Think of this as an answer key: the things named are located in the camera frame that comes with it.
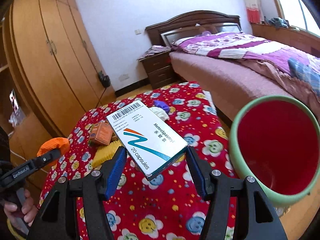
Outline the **person's left hand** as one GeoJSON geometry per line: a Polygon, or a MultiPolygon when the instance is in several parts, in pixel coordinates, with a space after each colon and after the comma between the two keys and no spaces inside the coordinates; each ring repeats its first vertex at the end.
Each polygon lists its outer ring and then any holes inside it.
{"type": "MultiPolygon", "coordinates": [[[[24,190],[24,196],[25,201],[21,207],[21,211],[23,213],[23,220],[28,223],[29,226],[32,225],[33,220],[35,219],[38,209],[34,205],[34,200],[31,197],[30,192],[25,189],[24,190]]],[[[7,216],[7,218],[10,220],[13,227],[15,227],[18,230],[22,230],[19,223],[17,222],[17,217],[14,215],[14,213],[17,211],[17,205],[12,202],[4,202],[4,212],[7,216]]]]}

